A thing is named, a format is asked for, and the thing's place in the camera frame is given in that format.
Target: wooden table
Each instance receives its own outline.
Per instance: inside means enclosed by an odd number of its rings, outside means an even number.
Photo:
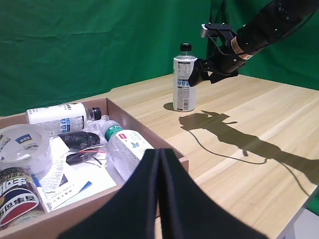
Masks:
[[[195,110],[181,113],[172,110],[172,81],[95,97],[109,97],[180,150],[212,200],[276,238],[319,183],[319,91],[238,76],[199,84]]]

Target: green backdrop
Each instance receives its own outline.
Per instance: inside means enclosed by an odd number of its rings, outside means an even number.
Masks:
[[[183,42],[206,56],[210,0],[0,0],[0,11],[0,116],[172,73]]]

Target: black bottle cap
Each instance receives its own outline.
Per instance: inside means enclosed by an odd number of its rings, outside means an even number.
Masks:
[[[180,45],[181,51],[191,51],[191,44],[190,43],[183,43]]]
[[[100,120],[102,117],[102,112],[99,107],[92,108],[94,114],[94,120]]]

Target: cardboard box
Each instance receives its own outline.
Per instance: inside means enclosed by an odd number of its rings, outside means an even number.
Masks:
[[[172,148],[183,167],[188,172],[188,160],[177,149],[160,138],[157,134],[129,115],[108,98],[98,98],[82,102],[87,107],[100,107],[102,115],[109,115],[111,120],[120,123],[125,129],[138,131],[154,148]],[[13,124],[26,123],[25,114],[8,116],[0,119],[0,128]],[[82,221],[98,210],[121,188],[117,185],[101,193],[90,196],[61,209],[39,216],[29,222],[0,231],[1,239],[55,239],[58,234]]]

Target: plastic bottle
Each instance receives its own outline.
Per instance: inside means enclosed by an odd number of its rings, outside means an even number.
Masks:
[[[99,120],[99,107],[86,108],[82,103],[30,109],[25,112],[29,124],[37,124],[49,136],[85,129],[89,120]]]
[[[173,61],[173,108],[176,111],[188,112],[196,106],[196,88],[188,83],[196,60],[191,54],[191,44],[181,44],[180,54]]]
[[[123,129],[114,120],[106,121],[101,126],[101,133],[108,141],[107,151],[112,157],[113,165],[120,176],[127,181],[146,149],[153,147],[138,132]]]

